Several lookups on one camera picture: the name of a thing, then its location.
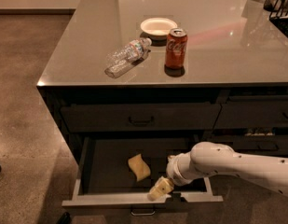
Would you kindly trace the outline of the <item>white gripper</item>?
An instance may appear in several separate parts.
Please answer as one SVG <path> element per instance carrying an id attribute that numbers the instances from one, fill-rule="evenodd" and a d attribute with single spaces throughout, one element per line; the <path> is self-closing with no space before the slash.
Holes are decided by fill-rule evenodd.
<path id="1" fill-rule="evenodd" d="M 190 184 L 194 176 L 190 173 L 190 153 L 181 153 L 179 155 L 170 155 L 166 168 L 167 177 L 160 177 L 155 185 L 149 190 L 147 197 L 150 201 L 170 193 L 176 186 Z"/>

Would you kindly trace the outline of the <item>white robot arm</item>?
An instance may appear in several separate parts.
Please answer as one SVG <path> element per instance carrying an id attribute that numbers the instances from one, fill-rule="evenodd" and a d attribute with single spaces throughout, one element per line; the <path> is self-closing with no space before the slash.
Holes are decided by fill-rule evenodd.
<path id="1" fill-rule="evenodd" d="M 233 175 L 288 197 L 288 158 L 242 154 L 212 142 L 199 142 L 187 153 L 169 156 L 166 176 L 156 182 L 147 197 L 155 201 L 175 186 L 214 175 Z"/>

